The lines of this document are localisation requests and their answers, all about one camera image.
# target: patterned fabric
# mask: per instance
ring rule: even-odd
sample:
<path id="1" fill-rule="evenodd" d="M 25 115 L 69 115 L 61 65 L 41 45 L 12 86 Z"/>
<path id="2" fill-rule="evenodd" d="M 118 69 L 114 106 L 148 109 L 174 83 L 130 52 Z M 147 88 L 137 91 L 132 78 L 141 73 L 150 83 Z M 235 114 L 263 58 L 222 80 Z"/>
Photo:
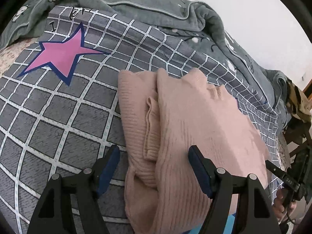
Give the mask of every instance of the patterned fabric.
<path id="1" fill-rule="evenodd" d="M 24 39 L 0 51 L 0 75 L 2 75 L 19 56 L 21 51 L 38 38 Z"/>
<path id="2" fill-rule="evenodd" d="M 85 47 L 110 55 L 81 56 L 67 86 L 50 67 L 18 77 L 40 52 L 39 44 L 33 43 L 0 78 L 0 210 L 15 232 L 26 233 L 52 174 L 78 173 L 105 155 L 111 144 L 117 144 L 122 150 L 121 162 L 98 203 L 111 234 L 133 233 L 123 198 L 128 156 L 117 95 L 117 75 L 122 69 L 136 72 L 165 68 L 171 76 L 180 78 L 192 67 L 199 68 L 210 83 L 224 84 L 237 99 L 238 108 L 260 130 L 271 160 L 278 165 L 277 114 L 235 72 L 152 26 L 106 11 L 82 13 L 82 8 L 76 9 L 79 13 L 70 20 L 72 8 L 56 6 L 38 41 L 64 41 L 82 22 Z M 273 181 L 271 198 L 277 190 Z M 83 233 L 74 197 L 72 207 L 77 233 Z"/>
<path id="3" fill-rule="evenodd" d="M 285 140 L 283 133 L 280 133 L 277 136 L 277 139 L 278 139 L 277 149 L 280 158 L 280 168 L 284 171 L 287 171 L 287 168 L 291 167 L 291 158 L 289 156 L 287 142 Z"/>

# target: knit sweater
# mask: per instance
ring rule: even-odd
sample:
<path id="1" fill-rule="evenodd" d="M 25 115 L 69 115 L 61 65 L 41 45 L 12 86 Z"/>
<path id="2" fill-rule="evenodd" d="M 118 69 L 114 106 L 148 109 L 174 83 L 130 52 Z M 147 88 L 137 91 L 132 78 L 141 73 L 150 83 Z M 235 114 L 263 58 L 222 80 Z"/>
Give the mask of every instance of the knit sweater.
<path id="1" fill-rule="evenodd" d="M 118 95 L 129 155 L 125 210 L 136 234 L 180 234 L 204 221 L 211 200 L 188 162 L 191 145 L 216 167 L 254 173 L 268 185 L 269 151 L 259 131 L 225 87 L 208 84 L 200 70 L 181 79 L 164 69 L 120 71 Z"/>

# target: star print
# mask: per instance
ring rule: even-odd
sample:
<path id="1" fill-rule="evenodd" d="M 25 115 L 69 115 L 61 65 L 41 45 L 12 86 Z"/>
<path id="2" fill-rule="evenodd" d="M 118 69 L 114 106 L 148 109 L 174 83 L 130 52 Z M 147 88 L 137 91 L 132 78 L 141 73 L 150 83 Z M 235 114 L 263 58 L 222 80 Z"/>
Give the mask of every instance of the star print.
<path id="1" fill-rule="evenodd" d="M 69 86 L 79 56 L 84 54 L 109 54 L 84 47 L 84 43 L 85 33 L 82 23 L 80 23 L 70 38 L 64 42 L 39 41 L 41 51 L 19 76 L 23 76 L 44 66 L 49 66 L 54 73 Z"/>

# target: human hand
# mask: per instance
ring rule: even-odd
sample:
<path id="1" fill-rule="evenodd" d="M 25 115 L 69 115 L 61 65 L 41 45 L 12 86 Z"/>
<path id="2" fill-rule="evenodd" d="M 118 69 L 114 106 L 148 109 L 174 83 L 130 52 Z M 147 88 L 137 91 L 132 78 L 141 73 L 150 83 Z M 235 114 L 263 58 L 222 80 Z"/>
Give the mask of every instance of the human hand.
<path id="1" fill-rule="evenodd" d="M 278 221 L 281 221 L 287 213 L 287 210 L 285 210 L 283 206 L 283 201 L 284 201 L 283 199 L 286 197 L 286 194 L 287 194 L 286 188 L 278 189 L 276 192 L 277 197 L 273 201 L 273 206 L 272 206 L 273 212 L 276 215 Z M 289 207 L 289 211 L 288 211 L 289 216 L 294 212 L 296 207 L 297 207 L 297 202 L 292 201 Z"/>

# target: screw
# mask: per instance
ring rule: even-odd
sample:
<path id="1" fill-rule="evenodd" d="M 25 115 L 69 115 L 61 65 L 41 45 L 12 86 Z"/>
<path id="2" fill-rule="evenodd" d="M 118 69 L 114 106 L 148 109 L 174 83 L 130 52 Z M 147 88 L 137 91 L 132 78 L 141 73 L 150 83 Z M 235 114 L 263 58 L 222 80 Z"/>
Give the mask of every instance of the screw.
<path id="1" fill-rule="evenodd" d="M 256 180 L 257 176 L 253 173 L 249 174 L 249 178 L 251 178 L 252 180 Z"/>
<path id="2" fill-rule="evenodd" d="M 223 168 L 218 168 L 216 171 L 218 173 L 220 173 L 220 174 L 224 174 L 225 173 L 225 169 L 223 169 Z"/>
<path id="3" fill-rule="evenodd" d="M 83 170 L 83 173 L 84 174 L 90 174 L 92 172 L 92 169 L 91 168 L 85 168 L 84 170 Z"/>
<path id="4" fill-rule="evenodd" d="M 51 178 L 54 179 L 54 180 L 58 179 L 59 177 L 60 177 L 60 175 L 57 174 L 57 173 L 54 173 L 54 174 L 51 176 Z"/>

